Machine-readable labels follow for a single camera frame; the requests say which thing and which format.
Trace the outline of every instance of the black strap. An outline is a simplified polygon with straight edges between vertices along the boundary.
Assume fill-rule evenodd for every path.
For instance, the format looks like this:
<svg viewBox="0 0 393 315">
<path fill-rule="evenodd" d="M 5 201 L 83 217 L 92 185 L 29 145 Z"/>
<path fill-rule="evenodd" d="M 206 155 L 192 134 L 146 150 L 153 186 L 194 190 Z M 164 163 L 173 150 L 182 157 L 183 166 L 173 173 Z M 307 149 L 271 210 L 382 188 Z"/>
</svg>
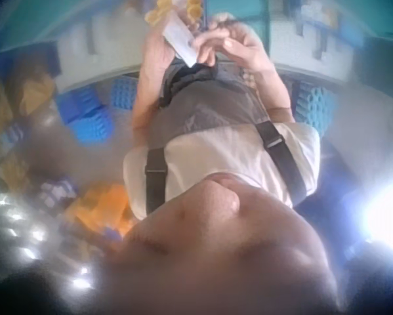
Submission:
<svg viewBox="0 0 393 315">
<path fill-rule="evenodd" d="M 293 206 L 298 205 L 307 196 L 307 189 L 285 139 L 271 121 L 259 123 L 256 129 L 262 138 L 264 149 L 269 153 L 287 185 Z"/>
<path fill-rule="evenodd" d="M 167 163 L 164 148 L 148 151 L 145 166 L 146 175 L 146 212 L 154 212 L 165 203 L 165 182 L 167 180 Z"/>
</svg>

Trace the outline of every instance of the man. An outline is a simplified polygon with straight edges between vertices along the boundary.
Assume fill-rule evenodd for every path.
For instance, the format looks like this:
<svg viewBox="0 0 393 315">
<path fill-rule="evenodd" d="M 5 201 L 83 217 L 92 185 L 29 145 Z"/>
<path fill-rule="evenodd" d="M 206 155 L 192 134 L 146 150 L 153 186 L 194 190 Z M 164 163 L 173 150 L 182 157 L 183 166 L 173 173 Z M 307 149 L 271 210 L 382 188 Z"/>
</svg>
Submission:
<svg viewBox="0 0 393 315">
<path fill-rule="evenodd" d="M 184 68 L 168 79 L 162 109 L 175 52 L 163 24 L 148 36 L 133 109 L 137 146 L 124 162 L 131 208 L 142 221 L 101 277 L 108 314 L 337 310 L 323 244 L 292 209 L 316 189 L 318 134 L 294 122 L 257 35 L 229 19 L 217 16 L 192 43 L 199 63 L 212 68 Z M 218 51 L 254 74 L 260 101 L 215 65 Z"/>
</svg>

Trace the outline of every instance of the white card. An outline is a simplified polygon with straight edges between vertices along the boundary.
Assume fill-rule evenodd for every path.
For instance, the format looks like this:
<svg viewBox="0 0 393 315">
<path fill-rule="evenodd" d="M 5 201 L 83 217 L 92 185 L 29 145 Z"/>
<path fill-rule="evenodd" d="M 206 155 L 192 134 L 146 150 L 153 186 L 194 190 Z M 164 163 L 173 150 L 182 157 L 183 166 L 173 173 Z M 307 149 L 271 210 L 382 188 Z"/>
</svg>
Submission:
<svg viewBox="0 0 393 315">
<path fill-rule="evenodd" d="M 164 37 L 175 49 L 176 53 L 191 68 L 197 62 L 198 51 L 190 46 L 194 36 L 178 17 L 175 11 L 170 13 L 169 22 L 164 29 Z"/>
</svg>

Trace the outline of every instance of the gray apron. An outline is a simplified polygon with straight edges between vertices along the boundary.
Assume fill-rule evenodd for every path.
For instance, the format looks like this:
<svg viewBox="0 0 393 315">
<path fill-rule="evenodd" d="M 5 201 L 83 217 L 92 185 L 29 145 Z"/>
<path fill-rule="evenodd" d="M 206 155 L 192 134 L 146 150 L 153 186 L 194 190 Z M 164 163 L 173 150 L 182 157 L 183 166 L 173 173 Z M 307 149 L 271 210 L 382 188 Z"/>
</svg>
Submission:
<svg viewBox="0 0 393 315">
<path fill-rule="evenodd" d="M 203 68 L 181 77 L 168 88 L 174 96 L 166 108 L 156 113 L 148 138 L 147 214 L 165 202 L 168 168 L 164 147 L 181 135 L 232 125 L 254 125 L 287 185 L 293 204 L 306 197 L 305 183 L 285 139 L 270 122 L 254 92 L 238 76 L 224 69 L 212 75 L 210 68 Z"/>
</svg>

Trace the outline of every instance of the blue container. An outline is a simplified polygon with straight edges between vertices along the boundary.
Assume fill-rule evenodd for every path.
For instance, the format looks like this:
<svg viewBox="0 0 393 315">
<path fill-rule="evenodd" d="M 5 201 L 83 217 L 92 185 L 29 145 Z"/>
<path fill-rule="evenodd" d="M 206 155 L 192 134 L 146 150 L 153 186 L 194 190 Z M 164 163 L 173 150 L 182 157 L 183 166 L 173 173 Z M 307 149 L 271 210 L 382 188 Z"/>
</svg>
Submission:
<svg viewBox="0 0 393 315">
<path fill-rule="evenodd" d="M 299 123 L 307 123 L 315 128 L 322 137 L 333 120 L 336 107 L 336 95 L 331 91 L 301 83 L 294 118 Z"/>
<path fill-rule="evenodd" d="M 100 107 L 100 101 L 92 85 L 57 95 L 55 101 L 65 125 Z"/>
<path fill-rule="evenodd" d="M 133 77 L 118 77 L 110 93 L 110 104 L 122 110 L 132 110 L 138 92 L 138 80 Z"/>
<path fill-rule="evenodd" d="M 101 106 L 71 122 L 68 127 L 83 144 L 104 142 L 114 131 L 113 119 L 107 107 Z"/>
</svg>

